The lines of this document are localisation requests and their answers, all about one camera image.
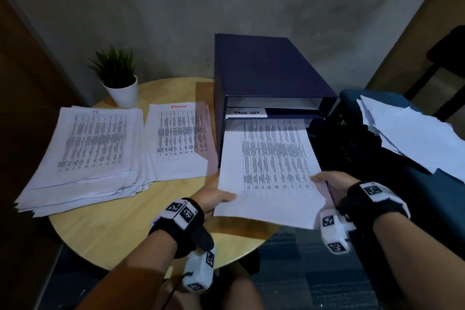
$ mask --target round wooden table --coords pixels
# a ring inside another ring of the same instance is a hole
[[[213,80],[179,77],[139,85],[138,107],[147,117],[149,104],[204,101],[209,105],[214,124]],[[116,108],[108,97],[97,108]],[[205,183],[204,178],[155,182],[136,196],[84,206],[50,216],[63,241],[78,255],[104,269],[111,270],[147,236],[152,220],[170,202],[191,196]],[[215,268],[224,266],[251,252],[279,225],[233,217],[213,217],[206,228],[215,241]],[[167,273],[182,274],[185,260],[175,260]]]

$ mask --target green plant leaves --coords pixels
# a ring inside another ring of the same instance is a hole
[[[91,59],[92,69],[102,80],[103,84],[112,89],[122,89],[131,86],[136,81],[132,66],[132,51],[126,53],[110,46],[108,53],[103,49],[95,52],[96,59]]]

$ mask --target potted plant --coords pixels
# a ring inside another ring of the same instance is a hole
[[[137,77],[132,66],[132,51],[127,53],[110,47],[108,54],[102,49],[96,51],[97,59],[92,60],[89,67],[95,71],[105,87],[120,108],[132,108],[137,105]]]

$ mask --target white plant pot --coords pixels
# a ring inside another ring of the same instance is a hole
[[[120,108],[133,108],[137,106],[139,87],[137,82],[137,76],[134,75],[134,77],[136,78],[136,82],[131,86],[125,87],[124,89],[111,89],[103,85],[103,87],[107,89],[110,96],[116,102],[117,106]]]

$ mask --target filing organizer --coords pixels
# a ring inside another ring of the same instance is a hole
[[[226,108],[265,108],[268,119],[306,119],[321,126],[337,100],[299,50],[284,37],[215,34],[214,93],[218,164]]]

